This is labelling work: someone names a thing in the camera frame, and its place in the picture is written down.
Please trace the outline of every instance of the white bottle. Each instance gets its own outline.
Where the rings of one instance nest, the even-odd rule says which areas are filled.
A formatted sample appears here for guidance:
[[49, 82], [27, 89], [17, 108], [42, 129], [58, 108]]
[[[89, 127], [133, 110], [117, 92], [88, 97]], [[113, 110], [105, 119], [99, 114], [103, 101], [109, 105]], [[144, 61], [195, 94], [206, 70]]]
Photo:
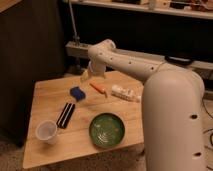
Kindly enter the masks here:
[[113, 85], [111, 94], [127, 101], [140, 102], [141, 96], [137, 96], [133, 90], [124, 89], [119, 85]]

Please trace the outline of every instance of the equipment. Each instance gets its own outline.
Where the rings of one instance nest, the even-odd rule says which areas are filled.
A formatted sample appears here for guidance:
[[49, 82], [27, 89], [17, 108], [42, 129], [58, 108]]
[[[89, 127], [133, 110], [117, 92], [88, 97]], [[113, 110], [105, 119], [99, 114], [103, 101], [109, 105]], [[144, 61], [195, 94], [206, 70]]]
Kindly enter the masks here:
[[205, 171], [201, 124], [203, 81], [195, 72], [116, 53], [107, 39], [89, 47], [84, 73], [104, 76], [106, 66], [144, 83], [143, 130], [147, 171]]

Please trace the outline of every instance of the floor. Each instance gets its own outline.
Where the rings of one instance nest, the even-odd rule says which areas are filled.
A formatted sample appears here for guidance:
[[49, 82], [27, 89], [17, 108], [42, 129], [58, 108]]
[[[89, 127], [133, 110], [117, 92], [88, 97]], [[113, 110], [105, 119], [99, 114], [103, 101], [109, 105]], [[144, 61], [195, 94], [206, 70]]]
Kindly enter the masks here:
[[[209, 136], [213, 133], [213, 103], [205, 100], [203, 108], [204, 138], [206, 146], [207, 165], [213, 168], [213, 146], [209, 143]], [[143, 144], [82, 157], [52, 165], [36, 167], [26, 171], [146, 171]], [[0, 138], [0, 171], [25, 171], [22, 168], [24, 147], [3, 141]]]

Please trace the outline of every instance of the green bowl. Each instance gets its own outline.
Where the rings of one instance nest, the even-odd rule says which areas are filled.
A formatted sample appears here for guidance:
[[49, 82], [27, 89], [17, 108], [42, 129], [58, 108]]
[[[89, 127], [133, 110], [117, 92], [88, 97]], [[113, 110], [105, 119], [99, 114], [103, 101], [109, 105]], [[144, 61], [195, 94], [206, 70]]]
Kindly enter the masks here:
[[96, 116], [89, 127], [92, 142], [101, 148], [112, 148], [121, 142], [125, 134], [122, 120], [112, 113]]

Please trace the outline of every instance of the wire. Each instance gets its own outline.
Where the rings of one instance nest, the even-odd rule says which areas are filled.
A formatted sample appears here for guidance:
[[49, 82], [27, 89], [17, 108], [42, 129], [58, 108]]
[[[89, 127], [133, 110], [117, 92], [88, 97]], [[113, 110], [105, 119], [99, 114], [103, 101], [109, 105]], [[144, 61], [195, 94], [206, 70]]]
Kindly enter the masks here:
[[205, 105], [204, 99], [202, 99], [202, 103], [203, 103], [203, 107], [204, 107], [205, 112], [209, 115], [210, 118], [213, 119], [213, 115], [208, 111], [208, 109]]
[[211, 135], [209, 136], [209, 141], [213, 147], [213, 132], [211, 133]]
[[209, 166], [206, 166], [206, 168], [209, 169], [209, 170], [213, 170], [213, 169], [212, 169], [211, 167], [209, 167]]
[[205, 134], [205, 133], [210, 132], [210, 131], [213, 131], [213, 128], [207, 129], [207, 130], [205, 130], [203, 133]]
[[211, 78], [212, 74], [213, 74], [213, 70], [211, 70], [211, 71], [209, 72], [208, 79], [210, 79], [210, 78]]
[[213, 151], [213, 149], [207, 145], [204, 146], [206, 149]]

